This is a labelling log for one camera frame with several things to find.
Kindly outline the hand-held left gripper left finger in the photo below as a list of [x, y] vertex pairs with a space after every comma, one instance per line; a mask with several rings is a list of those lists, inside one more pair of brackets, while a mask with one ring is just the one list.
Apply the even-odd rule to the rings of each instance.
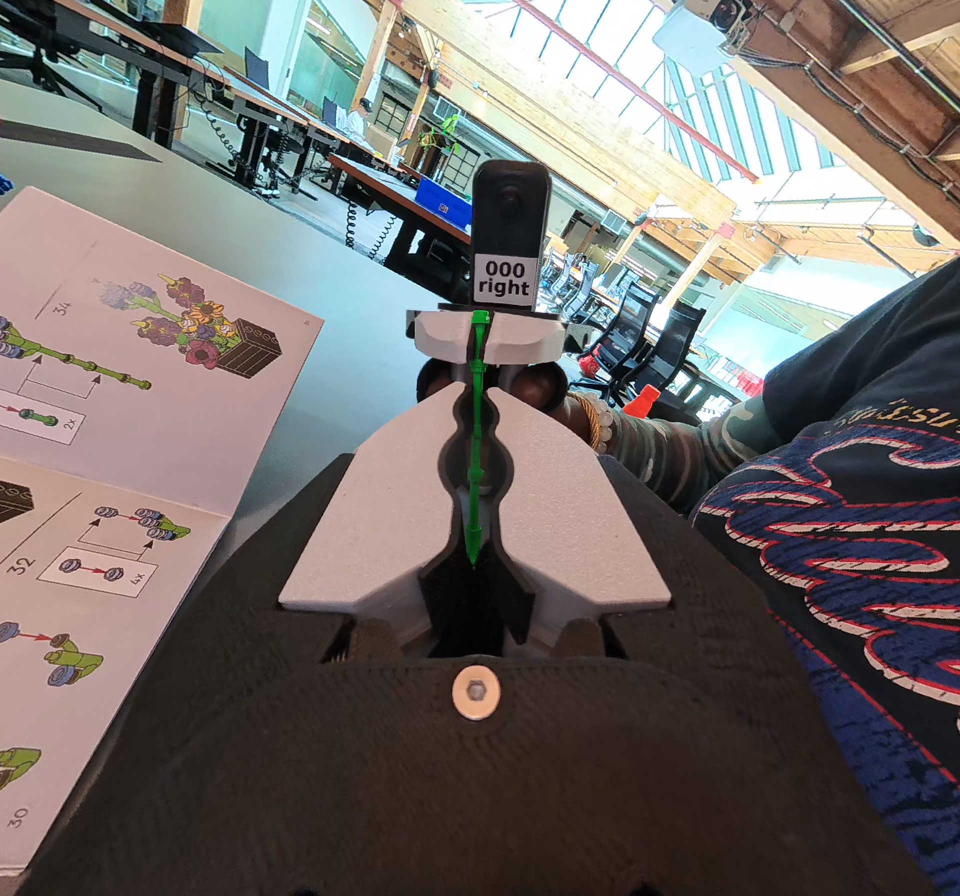
[[454, 497], [439, 465], [465, 390], [451, 383], [359, 446], [280, 591], [282, 608], [379, 619], [407, 647], [438, 642], [418, 575], [450, 542]]

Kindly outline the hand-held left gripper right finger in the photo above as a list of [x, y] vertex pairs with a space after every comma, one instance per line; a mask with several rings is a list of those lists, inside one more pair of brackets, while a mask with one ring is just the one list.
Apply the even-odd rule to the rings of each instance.
[[594, 452], [493, 387], [490, 574], [513, 640], [553, 645], [571, 621], [662, 609], [671, 593]]

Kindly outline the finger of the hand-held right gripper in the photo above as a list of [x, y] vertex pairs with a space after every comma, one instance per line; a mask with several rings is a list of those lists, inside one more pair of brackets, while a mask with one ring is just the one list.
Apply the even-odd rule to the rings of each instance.
[[428, 358], [468, 362], [474, 313], [470, 310], [411, 311], [411, 338]]
[[557, 362], [567, 337], [558, 318], [524, 314], [494, 314], [484, 344], [486, 364]]

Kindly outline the green lego rod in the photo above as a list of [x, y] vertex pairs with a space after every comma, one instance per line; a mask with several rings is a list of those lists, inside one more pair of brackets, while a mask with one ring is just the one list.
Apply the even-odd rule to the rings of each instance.
[[469, 364], [472, 379], [472, 429], [470, 437], [470, 462], [467, 471], [467, 480], [472, 489], [479, 487], [483, 481], [483, 396], [486, 364], [479, 358]]

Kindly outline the green lego sprig blue buds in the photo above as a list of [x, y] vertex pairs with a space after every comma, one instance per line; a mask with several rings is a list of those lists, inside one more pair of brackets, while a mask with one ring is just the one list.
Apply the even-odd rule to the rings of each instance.
[[480, 521], [480, 490], [484, 471], [480, 466], [471, 466], [467, 471], [467, 512], [464, 523], [464, 545], [471, 566], [476, 562], [483, 545], [483, 528]]

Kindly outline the person's right forearm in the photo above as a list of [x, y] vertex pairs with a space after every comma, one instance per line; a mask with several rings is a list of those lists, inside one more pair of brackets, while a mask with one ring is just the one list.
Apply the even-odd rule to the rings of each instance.
[[785, 444], [757, 396], [696, 427], [617, 411], [606, 454], [687, 516], [739, 466]]

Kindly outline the lego instruction booklet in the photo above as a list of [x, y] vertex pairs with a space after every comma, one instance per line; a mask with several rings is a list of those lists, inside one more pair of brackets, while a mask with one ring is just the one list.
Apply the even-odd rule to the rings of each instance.
[[35, 187], [1, 218], [1, 865], [26, 869], [323, 322]]

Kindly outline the person's right hand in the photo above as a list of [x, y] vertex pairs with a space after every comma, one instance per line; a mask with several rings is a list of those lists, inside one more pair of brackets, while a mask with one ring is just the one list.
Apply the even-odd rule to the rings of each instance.
[[[430, 359], [416, 379], [415, 398], [422, 402], [453, 382], [451, 362]], [[510, 395], [561, 423], [584, 443], [596, 448], [602, 442], [604, 428], [592, 404], [582, 395], [572, 394], [567, 375], [557, 362], [527, 365], [519, 369], [510, 383]]]

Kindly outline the blue storage bin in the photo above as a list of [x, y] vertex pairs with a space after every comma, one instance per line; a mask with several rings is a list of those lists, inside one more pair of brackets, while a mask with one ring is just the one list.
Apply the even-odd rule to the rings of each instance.
[[429, 213], [462, 230], [467, 230], [472, 225], [472, 203], [461, 194], [424, 175], [420, 178], [415, 192], [414, 202]]

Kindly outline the green potted plant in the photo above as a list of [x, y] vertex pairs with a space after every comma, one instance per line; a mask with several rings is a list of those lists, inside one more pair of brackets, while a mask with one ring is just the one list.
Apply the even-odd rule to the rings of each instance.
[[459, 144], [455, 138], [455, 131], [460, 120], [458, 112], [444, 117], [438, 125], [428, 124], [421, 133], [418, 144], [424, 150], [437, 149], [440, 154], [450, 154]]

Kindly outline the wooden office desk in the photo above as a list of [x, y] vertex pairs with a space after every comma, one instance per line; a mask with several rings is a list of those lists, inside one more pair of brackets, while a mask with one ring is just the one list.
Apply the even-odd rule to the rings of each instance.
[[400, 229], [385, 268], [439, 295], [450, 295], [467, 280], [471, 254], [467, 231], [421, 205], [414, 191], [396, 178], [334, 153], [328, 159], [331, 169], [340, 170], [380, 209], [398, 218]]
[[138, 69], [133, 129], [161, 146], [169, 148], [173, 144], [181, 89], [206, 95], [209, 86], [219, 90], [227, 86], [215, 68], [162, 46], [90, 2], [37, 2], [52, 4], [56, 32], [79, 50], [109, 55]]

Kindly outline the black office chair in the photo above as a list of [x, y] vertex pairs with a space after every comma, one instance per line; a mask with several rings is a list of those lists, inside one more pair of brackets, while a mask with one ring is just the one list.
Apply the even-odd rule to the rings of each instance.
[[31, 44], [33, 51], [31, 55], [24, 55], [2, 50], [2, 69], [28, 71], [32, 82], [43, 90], [66, 97], [68, 89], [102, 113], [101, 103], [53, 69], [61, 56], [74, 57], [80, 48], [57, 33], [52, 4], [37, 0], [1, 0], [1, 16], [2, 23]]
[[612, 406], [621, 406], [628, 389], [636, 395], [645, 386], [665, 390], [686, 362], [690, 345], [706, 312], [705, 308], [676, 302], [656, 342], [651, 344], [645, 338], [641, 339], [639, 348], [631, 351], [613, 369], [609, 383], [601, 391], [601, 398]]

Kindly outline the white ceiling projector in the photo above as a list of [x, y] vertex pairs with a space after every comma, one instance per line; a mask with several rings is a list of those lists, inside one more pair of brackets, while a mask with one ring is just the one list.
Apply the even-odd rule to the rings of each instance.
[[653, 43], [692, 76], [702, 77], [738, 56], [757, 17], [751, 0], [678, 0], [664, 15]]

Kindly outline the person's black lettered jersey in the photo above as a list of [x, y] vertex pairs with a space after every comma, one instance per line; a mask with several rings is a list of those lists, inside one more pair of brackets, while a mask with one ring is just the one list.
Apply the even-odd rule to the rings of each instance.
[[770, 370], [775, 446], [691, 522], [755, 579], [858, 783], [958, 894], [958, 259]]

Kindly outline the black laptop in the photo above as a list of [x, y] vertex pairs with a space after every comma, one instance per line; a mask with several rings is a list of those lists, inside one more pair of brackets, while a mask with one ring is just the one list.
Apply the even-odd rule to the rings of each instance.
[[162, 46], [175, 52], [193, 58], [201, 53], [221, 53], [222, 50], [209, 40], [198, 35], [197, 32], [186, 26], [175, 23], [164, 23], [148, 20], [136, 20], [129, 15], [119, 18], [125, 26], [130, 26], [138, 32], [154, 40]]

